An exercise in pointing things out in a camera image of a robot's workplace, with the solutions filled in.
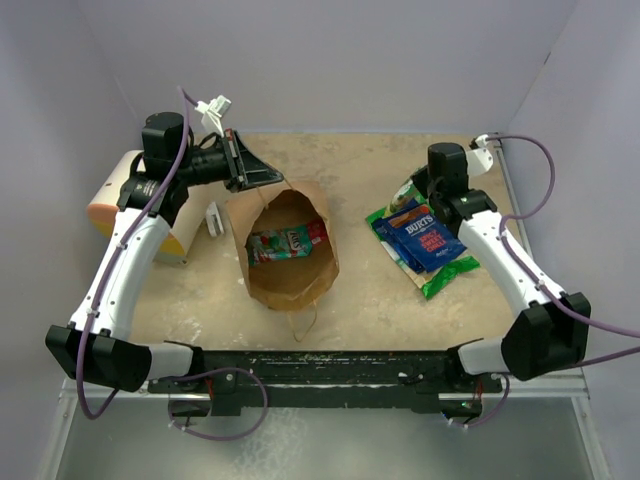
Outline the green yellow candy packet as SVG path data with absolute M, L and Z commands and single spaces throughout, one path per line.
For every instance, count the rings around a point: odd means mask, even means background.
M 408 178 L 394 194 L 389 204 L 386 206 L 384 212 L 386 216 L 395 214 L 402 209 L 406 208 L 412 201 L 418 204 L 426 204 L 427 200 L 417 190 L 413 184 L 413 180 Z

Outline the blue Kettle chips bag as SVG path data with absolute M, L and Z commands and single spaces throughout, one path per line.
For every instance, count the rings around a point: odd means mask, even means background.
M 397 238 L 395 230 L 410 223 L 423 213 L 429 212 L 430 208 L 426 203 L 419 203 L 417 200 L 411 199 L 404 208 L 396 213 L 391 214 L 381 208 L 374 212 L 368 220 L 379 239 L 384 240 L 414 273 L 423 273 L 425 268 Z

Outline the brown paper bag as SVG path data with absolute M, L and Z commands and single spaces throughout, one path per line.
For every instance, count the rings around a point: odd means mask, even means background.
M 285 180 L 238 193 L 227 201 L 226 207 L 248 294 L 264 306 L 284 312 L 290 329 L 294 330 L 292 314 L 307 307 L 315 308 L 339 274 L 324 190 L 316 181 Z M 252 234 L 312 222 L 325 228 L 327 239 L 315 245 L 308 256 L 250 263 L 247 245 Z

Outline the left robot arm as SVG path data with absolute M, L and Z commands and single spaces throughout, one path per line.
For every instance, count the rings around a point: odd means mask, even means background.
M 179 343 L 137 345 L 129 340 L 144 281 L 168 237 L 189 188 L 221 182 L 242 192 L 282 181 L 228 129 L 209 147 L 193 144 L 179 113 L 149 116 L 143 149 L 132 160 L 120 188 L 114 229 L 96 276 L 66 326 L 49 328 L 45 345 L 66 375 L 133 392 L 145 381 L 170 377 L 184 392 L 202 387 L 200 350 Z

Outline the green white snack packet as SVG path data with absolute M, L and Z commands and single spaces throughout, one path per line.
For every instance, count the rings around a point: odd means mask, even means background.
M 414 272 L 396 250 L 374 229 L 374 222 L 382 219 L 384 212 L 385 209 L 381 208 L 371 213 L 366 217 L 366 222 L 390 258 L 415 284 L 426 300 L 430 300 L 437 295 L 456 277 L 480 268 L 480 263 L 474 257 L 462 255 L 432 273 Z

